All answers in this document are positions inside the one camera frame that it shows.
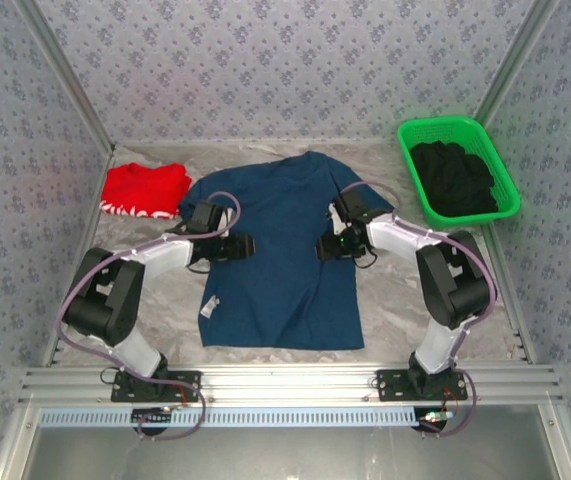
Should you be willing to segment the dark blue t-shirt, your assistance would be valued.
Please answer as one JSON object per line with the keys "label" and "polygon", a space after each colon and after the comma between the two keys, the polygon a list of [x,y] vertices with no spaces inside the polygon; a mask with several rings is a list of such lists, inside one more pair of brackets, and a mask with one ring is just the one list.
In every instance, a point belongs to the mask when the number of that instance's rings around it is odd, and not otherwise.
{"label": "dark blue t-shirt", "polygon": [[241,216],[234,232],[255,253],[210,268],[202,301],[218,302],[198,317],[206,346],[356,350],[364,346],[350,259],[321,261],[317,240],[332,226],[328,207],[350,184],[371,208],[390,203],[347,165],[320,152],[223,169],[199,179],[180,203],[182,218],[214,192],[234,195]]}

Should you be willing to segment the folded red t-shirt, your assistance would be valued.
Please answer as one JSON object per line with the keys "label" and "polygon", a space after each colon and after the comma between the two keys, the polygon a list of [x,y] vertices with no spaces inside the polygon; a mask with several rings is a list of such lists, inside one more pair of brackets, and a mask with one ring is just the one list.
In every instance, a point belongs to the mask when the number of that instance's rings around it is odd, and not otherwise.
{"label": "folded red t-shirt", "polygon": [[183,165],[129,163],[108,170],[99,207],[111,215],[171,220],[191,184]]}

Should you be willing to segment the black clothes pile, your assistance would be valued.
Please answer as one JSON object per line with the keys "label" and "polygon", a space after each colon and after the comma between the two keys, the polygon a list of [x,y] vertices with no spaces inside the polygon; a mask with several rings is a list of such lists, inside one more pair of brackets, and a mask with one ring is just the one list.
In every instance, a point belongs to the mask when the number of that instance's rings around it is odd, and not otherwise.
{"label": "black clothes pile", "polygon": [[410,150],[428,204],[444,217],[498,211],[494,177],[481,157],[455,143],[420,143]]}

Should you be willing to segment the green plastic basket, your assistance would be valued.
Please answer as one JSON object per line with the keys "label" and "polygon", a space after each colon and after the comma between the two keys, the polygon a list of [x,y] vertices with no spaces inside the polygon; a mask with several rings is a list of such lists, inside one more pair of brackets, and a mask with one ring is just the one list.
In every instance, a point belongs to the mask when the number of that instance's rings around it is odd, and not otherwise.
{"label": "green plastic basket", "polygon": [[[424,219],[428,225],[438,229],[484,225],[511,217],[518,212],[521,205],[519,193],[488,134],[477,121],[465,116],[409,120],[401,124],[397,130],[397,136],[410,177],[417,192]],[[475,154],[483,159],[494,177],[494,187],[491,193],[498,204],[497,212],[461,217],[444,217],[430,207],[414,168],[410,150],[420,143],[434,143],[437,141],[445,144],[458,144],[468,154]]]}

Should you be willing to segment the small black controller board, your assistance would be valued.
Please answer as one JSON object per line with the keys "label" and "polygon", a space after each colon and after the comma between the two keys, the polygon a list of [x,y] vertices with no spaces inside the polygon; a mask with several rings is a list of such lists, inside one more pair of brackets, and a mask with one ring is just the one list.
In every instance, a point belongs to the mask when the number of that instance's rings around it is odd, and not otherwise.
{"label": "small black controller board", "polygon": [[432,432],[442,431],[455,417],[455,413],[449,410],[417,409],[415,413],[418,426]]}
{"label": "small black controller board", "polygon": [[130,414],[130,422],[136,425],[169,424],[171,411],[164,407],[135,408]]}

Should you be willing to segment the grey metal panel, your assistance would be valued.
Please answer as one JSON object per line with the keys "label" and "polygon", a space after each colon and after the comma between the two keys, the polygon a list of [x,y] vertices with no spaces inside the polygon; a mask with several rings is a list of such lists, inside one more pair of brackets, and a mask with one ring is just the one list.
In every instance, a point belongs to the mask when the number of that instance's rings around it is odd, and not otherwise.
{"label": "grey metal panel", "polygon": [[25,479],[560,480],[537,440],[401,428],[206,428],[159,443],[128,429],[45,428]]}

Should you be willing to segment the aluminium side frame rail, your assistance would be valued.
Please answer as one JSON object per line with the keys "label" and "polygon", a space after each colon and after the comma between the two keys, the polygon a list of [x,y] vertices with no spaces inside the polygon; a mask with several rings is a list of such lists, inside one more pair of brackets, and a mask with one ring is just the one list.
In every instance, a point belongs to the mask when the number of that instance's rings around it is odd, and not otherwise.
{"label": "aluminium side frame rail", "polygon": [[[63,282],[62,299],[65,299],[67,297],[67,294],[72,287],[75,274],[82,262],[85,252],[90,248],[92,244],[92,240],[94,238],[101,213],[101,208],[99,206],[101,194],[104,188],[104,183],[107,177],[108,170],[114,166],[115,150],[116,150],[116,144],[112,143],[110,145],[108,153],[104,158],[105,160],[104,166],[98,178],[97,188],[92,196],[88,214],[86,215],[84,220],[83,230],[80,239],[77,243],[77,249],[71,265],[71,270],[70,273],[65,277],[65,280]],[[47,346],[42,356],[41,360],[42,367],[51,367],[53,364],[55,364],[58,342],[59,342],[58,334],[56,333],[55,327],[52,327]]]}
{"label": "aluminium side frame rail", "polygon": [[483,225],[481,231],[495,272],[510,325],[517,332],[521,342],[522,357],[529,364],[536,364],[538,358],[529,334],[525,316],[512,281],[507,260],[501,248],[497,230],[493,224]]}

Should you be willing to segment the aluminium front frame rail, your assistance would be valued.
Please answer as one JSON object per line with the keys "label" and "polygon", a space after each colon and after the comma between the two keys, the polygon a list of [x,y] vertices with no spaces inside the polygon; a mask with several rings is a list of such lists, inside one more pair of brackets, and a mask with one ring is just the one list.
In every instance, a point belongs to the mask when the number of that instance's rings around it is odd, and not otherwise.
{"label": "aluminium front frame rail", "polygon": [[[199,366],[201,391],[213,406],[356,406],[375,403],[375,372],[382,364]],[[478,402],[486,405],[558,404],[558,375],[526,362],[464,363]],[[109,402],[115,372],[103,367],[34,368],[18,393],[21,404],[99,406]]]}

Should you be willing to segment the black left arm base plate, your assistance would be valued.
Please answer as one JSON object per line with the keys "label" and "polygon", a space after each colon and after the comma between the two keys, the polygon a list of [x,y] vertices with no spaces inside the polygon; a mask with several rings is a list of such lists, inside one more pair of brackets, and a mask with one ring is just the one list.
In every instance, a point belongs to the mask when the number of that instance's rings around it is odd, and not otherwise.
{"label": "black left arm base plate", "polygon": [[111,397],[114,403],[195,403],[195,389],[201,388],[202,373],[195,370],[170,370],[166,378],[169,384],[158,384],[138,379],[117,371],[111,381]]}

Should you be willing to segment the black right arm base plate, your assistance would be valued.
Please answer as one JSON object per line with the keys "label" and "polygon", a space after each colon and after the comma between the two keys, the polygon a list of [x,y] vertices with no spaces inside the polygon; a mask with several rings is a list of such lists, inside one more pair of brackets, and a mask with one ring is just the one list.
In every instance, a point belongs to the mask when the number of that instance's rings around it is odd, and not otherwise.
{"label": "black right arm base plate", "polygon": [[383,369],[375,374],[379,399],[391,401],[467,400],[468,392],[462,373],[451,369],[428,375],[413,369]]}

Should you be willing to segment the aluminium corner post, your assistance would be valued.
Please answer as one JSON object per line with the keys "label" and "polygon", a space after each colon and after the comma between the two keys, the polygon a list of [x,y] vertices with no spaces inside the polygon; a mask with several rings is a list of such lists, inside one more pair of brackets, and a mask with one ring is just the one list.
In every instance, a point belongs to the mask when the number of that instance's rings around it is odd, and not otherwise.
{"label": "aluminium corner post", "polygon": [[475,111],[474,118],[483,127],[487,128],[495,117],[519,71],[560,3],[561,0],[533,0],[486,94]]}
{"label": "aluminium corner post", "polygon": [[12,2],[80,115],[93,141],[103,153],[110,154],[112,142],[109,135],[38,3],[36,0],[12,0]]}

